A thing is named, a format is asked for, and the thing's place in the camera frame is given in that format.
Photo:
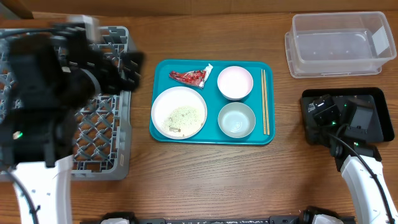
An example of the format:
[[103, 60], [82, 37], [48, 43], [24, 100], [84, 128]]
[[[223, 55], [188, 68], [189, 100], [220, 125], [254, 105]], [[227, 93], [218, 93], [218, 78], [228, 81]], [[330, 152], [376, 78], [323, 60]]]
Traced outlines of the grey green bowl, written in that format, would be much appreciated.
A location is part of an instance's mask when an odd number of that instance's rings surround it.
[[253, 110], [244, 103], [228, 103], [218, 114], [218, 126], [221, 131], [235, 139], [250, 135], [256, 125], [256, 116]]

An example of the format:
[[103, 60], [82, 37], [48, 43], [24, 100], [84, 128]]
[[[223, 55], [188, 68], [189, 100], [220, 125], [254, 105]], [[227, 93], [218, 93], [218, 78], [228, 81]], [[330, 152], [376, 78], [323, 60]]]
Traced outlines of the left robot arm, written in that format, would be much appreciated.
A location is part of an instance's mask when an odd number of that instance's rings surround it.
[[22, 223], [71, 223], [75, 113], [96, 95], [134, 91], [145, 55], [121, 53], [119, 65], [93, 48], [93, 22], [6, 32], [16, 84], [1, 122], [1, 168], [14, 184]]

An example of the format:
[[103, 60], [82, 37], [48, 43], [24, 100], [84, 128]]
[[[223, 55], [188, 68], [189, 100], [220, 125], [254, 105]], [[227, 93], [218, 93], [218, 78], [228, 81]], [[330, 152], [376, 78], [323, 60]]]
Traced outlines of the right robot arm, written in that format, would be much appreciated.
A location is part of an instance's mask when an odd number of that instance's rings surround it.
[[324, 95], [300, 100], [307, 142], [329, 149], [346, 182], [358, 223], [397, 223], [397, 209], [383, 176], [381, 155], [368, 137], [375, 109], [365, 100]]

